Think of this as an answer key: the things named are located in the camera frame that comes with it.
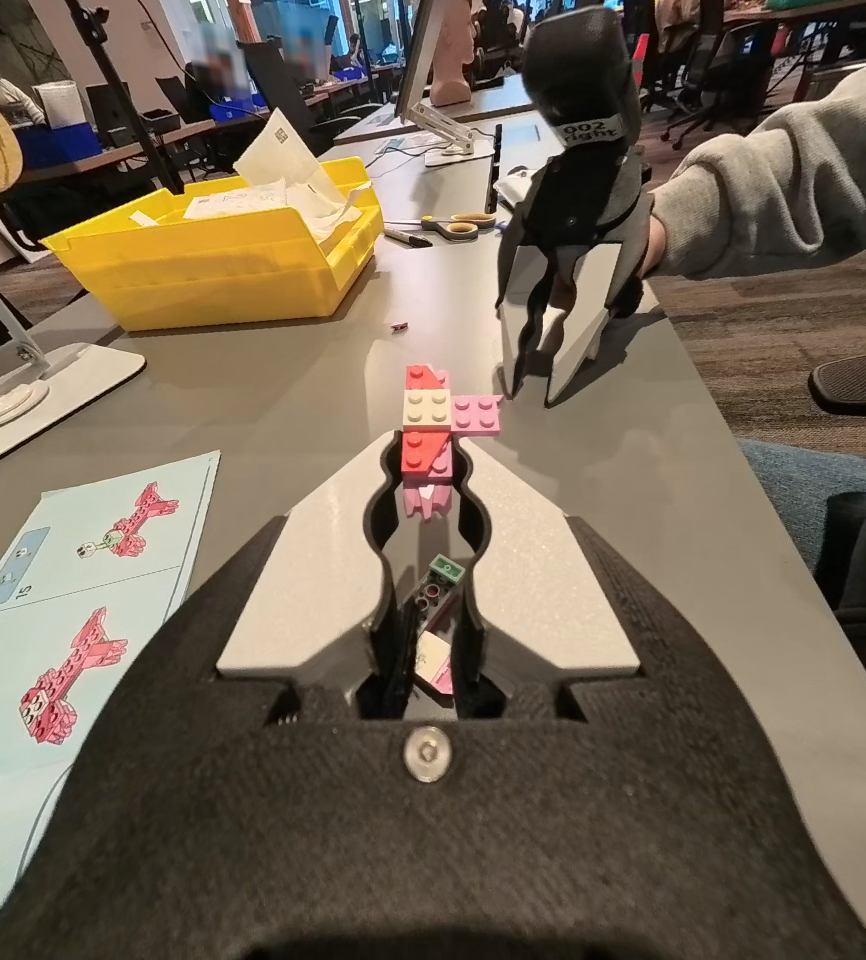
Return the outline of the yellow plastic bin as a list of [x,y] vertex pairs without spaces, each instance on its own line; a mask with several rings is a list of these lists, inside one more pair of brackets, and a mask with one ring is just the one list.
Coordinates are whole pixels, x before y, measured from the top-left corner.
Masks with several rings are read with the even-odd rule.
[[233,176],[156,190],[41,245],[128,332],[326,318],[374,255],[383,219],[360,157],[320,167],[359,213],[323,240],[292,207],[186,217],[192,201],[245,186]]

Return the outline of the black upright post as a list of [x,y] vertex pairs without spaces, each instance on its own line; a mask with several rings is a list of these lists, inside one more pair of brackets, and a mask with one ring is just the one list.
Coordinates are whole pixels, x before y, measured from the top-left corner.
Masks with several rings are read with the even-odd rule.
[[484,204],[486,214],[495,214],[498,207],[497,182],[500,174],[500,161],[502,154],[503,127],[497,123],[492,135],[492,153],[490,157],[489,171],[487,177],[487,191]]

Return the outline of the monitor on white arm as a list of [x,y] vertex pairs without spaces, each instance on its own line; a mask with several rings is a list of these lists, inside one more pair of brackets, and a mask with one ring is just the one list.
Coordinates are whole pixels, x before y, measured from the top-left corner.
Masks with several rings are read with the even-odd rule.
[[[427,166],[448,165],[484,156],[476,146],[476,133],[447,114],[447,107],[434,107],[429,100],[432,59],[443,19],[441,2],[448,1],[418,3],[412,42],[407,55],[406,72],[394,108],[394,115],[398,120],[412,124],[418,130],[437,138],[438,148],[427,157]],[[475,27],[473,27],[473,36],[475,58]]]

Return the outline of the white paper bag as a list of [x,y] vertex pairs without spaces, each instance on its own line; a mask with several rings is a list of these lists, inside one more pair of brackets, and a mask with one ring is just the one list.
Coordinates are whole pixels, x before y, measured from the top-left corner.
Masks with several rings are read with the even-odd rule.
[[248,187],[294,209],[313,233],[332,230],[349,212],[346,198],[280,108],[233,169]]

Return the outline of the person's right forearm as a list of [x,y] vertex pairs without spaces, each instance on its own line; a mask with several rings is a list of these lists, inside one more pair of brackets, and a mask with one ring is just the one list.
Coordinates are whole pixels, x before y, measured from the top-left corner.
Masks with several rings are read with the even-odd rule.
[[761,276],[866,252],[866,67],[747,135],[703,143],[653,196],[666,230],[653,273]]

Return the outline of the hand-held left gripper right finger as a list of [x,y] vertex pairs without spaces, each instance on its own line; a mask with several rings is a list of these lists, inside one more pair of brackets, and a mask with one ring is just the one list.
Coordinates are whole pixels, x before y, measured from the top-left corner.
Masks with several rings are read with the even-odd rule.
[[473,549],[454,630],[460,714],[501,714],[514,692],[635,676],[641,667],[580,524],[476,442],[454,445],[459,528]]

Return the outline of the mannequin head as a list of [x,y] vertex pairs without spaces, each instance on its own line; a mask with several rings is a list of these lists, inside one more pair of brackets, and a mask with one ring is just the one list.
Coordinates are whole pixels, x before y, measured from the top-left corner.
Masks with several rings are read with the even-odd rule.
[[432,58],[429,100],[436,109],[468,103],[473,92],[465,68],[475,59],[472,2],[440,2],[442,19]]

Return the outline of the open light blue instruction booklet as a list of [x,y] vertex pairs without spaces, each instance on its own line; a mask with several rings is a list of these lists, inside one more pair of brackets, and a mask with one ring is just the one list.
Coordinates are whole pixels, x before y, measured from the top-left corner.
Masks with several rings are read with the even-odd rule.
[[185,597],[220,460],[44,493],[0,560],[0,903],[92,724]]

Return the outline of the grey handled scissors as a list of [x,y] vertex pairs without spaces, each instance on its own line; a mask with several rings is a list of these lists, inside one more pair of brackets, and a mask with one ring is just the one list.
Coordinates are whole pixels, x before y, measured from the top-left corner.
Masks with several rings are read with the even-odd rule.
[[416,229],[437,234],[449,242],[467,243],[475,241],[481,234],[493,231],[497,226],[497,216],[483,212],[459,213],[448,217],[425,214],[411,219],[386,218],[384,225],[403,230]]

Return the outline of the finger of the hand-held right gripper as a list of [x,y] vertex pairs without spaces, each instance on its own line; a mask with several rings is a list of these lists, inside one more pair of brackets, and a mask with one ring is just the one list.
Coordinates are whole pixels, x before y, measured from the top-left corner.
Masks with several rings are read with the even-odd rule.
[[622,251],[621,244],[558,251],[554,287],[544,312],[544,359],[549,374],[544,405],[565,398],[584,361],[599,350],[610,318],[608,300]]
[[545,316],[550,306],[556,268],[536,246],[518,246],[511,263],[506,288],[498,306],[505,396],[512,400],[522,390],[528,374],[545,375],[546,396],[552,375],[552,359],[542,354]]

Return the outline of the white paper sheets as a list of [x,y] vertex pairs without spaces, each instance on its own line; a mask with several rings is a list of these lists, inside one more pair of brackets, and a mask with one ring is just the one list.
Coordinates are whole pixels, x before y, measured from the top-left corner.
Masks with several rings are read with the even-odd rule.
[[373,187],[372,181],[353,187],[340,202],[309,183],[286,185],[284,180],[259,186],[247,186],[219,194],[193,198],[182,213],[182,219],[201,220],[225,215],[295,210],[312,237],[319,243],[327,241],[343,223],[353,223],[361,212],[356,200]]

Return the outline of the black tripod stand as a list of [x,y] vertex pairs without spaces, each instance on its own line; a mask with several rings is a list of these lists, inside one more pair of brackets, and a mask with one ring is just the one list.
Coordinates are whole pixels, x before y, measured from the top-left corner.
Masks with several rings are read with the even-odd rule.
[[64,1],[64,4],[82,42],[90,51],[112,93],[114,101],[127,121],[127,126],[133,133],[135,142],[140,146],[143,156],[151,165],[152,174],[172,194],[182,195],[185,186],[180,175],[156,145],[144,119],[134,106],[123,80],[104,49],[108,37],[104,29],[105,21],[102,21],[99,17],[99,10],[85,8],[79,1]]

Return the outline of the red pink cream brick body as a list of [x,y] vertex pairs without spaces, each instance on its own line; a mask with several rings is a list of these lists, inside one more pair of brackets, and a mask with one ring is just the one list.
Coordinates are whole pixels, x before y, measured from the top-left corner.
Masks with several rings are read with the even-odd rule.
[[498,394],[455,394],[446,371],[411,365],[405,371],[400,472],[408,518],[431,522],[452,506],[453,443],[501,431]]

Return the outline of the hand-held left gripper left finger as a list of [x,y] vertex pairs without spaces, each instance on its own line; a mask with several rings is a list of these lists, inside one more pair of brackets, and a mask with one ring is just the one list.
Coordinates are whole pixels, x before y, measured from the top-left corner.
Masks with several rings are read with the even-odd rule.
[[403,696],[415,649],[383,553],[399,525],[403,434],[383,434],[301,499],[217,661],[225,680],[355,694],[367,714]]

